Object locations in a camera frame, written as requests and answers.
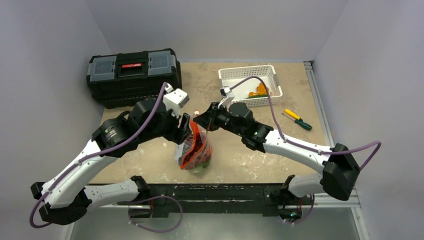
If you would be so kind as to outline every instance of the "screwdriver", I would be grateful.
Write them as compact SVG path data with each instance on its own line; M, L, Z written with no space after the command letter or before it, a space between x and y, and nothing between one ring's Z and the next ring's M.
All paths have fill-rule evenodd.
M301 119L300 117L299 117L299 119L294 119L293 117L291 117L291 116L289 116L289 115L285 114L284 112L283 112L282 114L283 114L284 116L288 117L289 119L294 120L294 122L295 122L297 125L301 126L302 128L304 128L304 129L306 129L306 130L308 130L308 131L310 131L310 130L312 129L312 126L311 126L311 125L307 124L307 123L306 123L306 122L304 122L303 120L302 120L302 121L301 121L301 120L299 120L299 119Z

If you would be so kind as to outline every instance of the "beige tabletop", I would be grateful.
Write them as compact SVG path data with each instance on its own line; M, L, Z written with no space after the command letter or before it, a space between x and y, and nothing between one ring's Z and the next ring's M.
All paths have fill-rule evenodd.
M317 109L303 63L181 63L182 88L190 101L183 108L192 115L208 109L211 102L219 102L221 87L218 70L271 64L281 84L283 97L274 105L278 123L289 136L326 145ZM105 109L102 122L115 118L132 107ZM275 128L269 106L250 108L254 118ZM313 129L307 131L283 116L290 109ZM304 175L313 170L283 156L248 149L241 138L225 130L208 133L213 154L209 167L201 173L181 170L174 160L175 143L156 138L142 143L103 169L92 183L118 183L131 176L141 175L147 183L281 183L287 176Z

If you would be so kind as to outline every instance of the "white plastic basket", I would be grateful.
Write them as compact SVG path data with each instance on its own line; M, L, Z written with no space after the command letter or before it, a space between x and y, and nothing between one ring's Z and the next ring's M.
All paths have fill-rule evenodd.
M264 81L266 87L269 89L271 102L273 104L278 98L283 96L280 82L272 65L222 68L218 71L218 75L222 86L228 87L236 85L247 77L257 76ZM231 103L242 102L248 107L269 105L267 97L248 98L250 92L257 91L256 88L259 86L259 83L260 81L258 79L253 78L234 88L232 90L234 93L234 99Z

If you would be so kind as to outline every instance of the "yellow screwdriver handle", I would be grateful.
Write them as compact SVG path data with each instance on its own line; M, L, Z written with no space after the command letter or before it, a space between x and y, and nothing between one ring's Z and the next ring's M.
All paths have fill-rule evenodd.
M300 121L301 121L301 117L300 117L300 116L298 116L298 115L296 115L296 113L294 113L294 112L292 112L292 111L290 111L290 110L288 110L288 109L286 109L284 112L285 112L286 114L288 114L290 117L292 117L292 118L294 118L294 119L297 119L297 120L300 120Z

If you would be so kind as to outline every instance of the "green screwdriver handle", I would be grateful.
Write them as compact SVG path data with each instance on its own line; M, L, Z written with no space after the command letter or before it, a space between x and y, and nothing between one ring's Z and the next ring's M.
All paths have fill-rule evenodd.
M299 126L301 126L302 128L304 128L304 129L306 129L306 130L308 130L308 131L310 131L311 129L312 129L312 126L311 125L309 125L309 124L307 124L306 122L304 122L304 121L299 121L299 120L294 120L294 122L296 123L296 124L298 124Z

